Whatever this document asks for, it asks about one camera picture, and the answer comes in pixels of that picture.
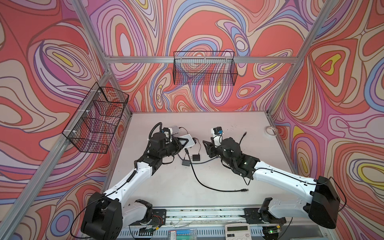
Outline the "small black adapter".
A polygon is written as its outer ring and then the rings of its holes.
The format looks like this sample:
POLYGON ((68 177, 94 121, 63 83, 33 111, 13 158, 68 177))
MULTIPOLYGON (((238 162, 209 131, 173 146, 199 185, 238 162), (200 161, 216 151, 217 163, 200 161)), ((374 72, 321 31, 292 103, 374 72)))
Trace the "small black adapter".
POLYGON ((187 159, 186 156, 182 157, 180 154, 178 154, 178 157, 182 161, 182 166, 190 167, 191 166, 191 161, 187 159))

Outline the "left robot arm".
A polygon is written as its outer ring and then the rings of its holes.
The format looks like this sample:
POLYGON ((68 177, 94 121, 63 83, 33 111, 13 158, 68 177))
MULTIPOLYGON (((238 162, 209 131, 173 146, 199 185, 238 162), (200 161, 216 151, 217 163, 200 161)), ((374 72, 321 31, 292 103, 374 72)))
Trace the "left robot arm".
POLYGON ((163 159, 174 158, 182 150, 195 145, 189 134, 178 137, 177 128, 164 128, 161 122, 150 131, 147 146, 134 161, 134 168, 110 189, 94 193, 83 209, 80 231, 85 239, 115 240, 123 228, 133 223, 151 224, 153 206, 138 199, 127 206, 132 194, 164 165, 163 159))

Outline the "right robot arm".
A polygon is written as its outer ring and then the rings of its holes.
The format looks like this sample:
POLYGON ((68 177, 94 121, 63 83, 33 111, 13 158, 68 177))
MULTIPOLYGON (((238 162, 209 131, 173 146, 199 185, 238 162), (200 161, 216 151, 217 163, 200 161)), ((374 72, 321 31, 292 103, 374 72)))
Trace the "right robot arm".
POLYGON ((296 200, 266 200, 266 214, 276 219, 309 218, 327 229, 335 229, 341 198, 331 179, 302 177, 275 168, 260 159, 246 155, 233 138, 222 142, 211 138, 203 141, 209 157, 218 157, 236 175, 244 179, 265 182, 296 196, 296 200))

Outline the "white network switch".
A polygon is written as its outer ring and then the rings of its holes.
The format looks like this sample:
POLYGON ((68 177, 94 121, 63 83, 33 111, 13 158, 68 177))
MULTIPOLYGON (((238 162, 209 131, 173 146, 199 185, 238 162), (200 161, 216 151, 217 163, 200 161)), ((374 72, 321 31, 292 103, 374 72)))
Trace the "white network switch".
POLYGON ((170 130, 171 135, 175 135, 175 134, 178 134, 180 132, 180 128, 177 125, 168 127, 168 129, 170 130))
POLYGON ((193 147, 196 142, 190 134, 178 137, 178 141, 182 145, 183 149, 193 147))

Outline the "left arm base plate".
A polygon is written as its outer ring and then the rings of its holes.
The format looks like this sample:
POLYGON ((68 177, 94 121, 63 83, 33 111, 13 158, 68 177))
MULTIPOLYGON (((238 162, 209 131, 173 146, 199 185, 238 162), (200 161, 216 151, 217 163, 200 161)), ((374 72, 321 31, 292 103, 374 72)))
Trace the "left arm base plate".
POLYGON ((150 210, 150 220, 149 225, 154 227, 161 227, 166 223, 167 210, 166 209, 154 209, 150 210))

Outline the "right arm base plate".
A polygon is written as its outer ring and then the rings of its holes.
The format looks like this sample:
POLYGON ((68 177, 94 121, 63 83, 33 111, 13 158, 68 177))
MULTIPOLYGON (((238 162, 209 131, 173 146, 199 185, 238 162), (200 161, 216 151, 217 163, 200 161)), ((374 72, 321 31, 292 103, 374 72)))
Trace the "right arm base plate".
POLYGON ((267 210, 260 210, 259 208, 245 208, 244 214, 240 215, 248 224, 277 224, 284 225, 286 218, 276 218, 267 210))

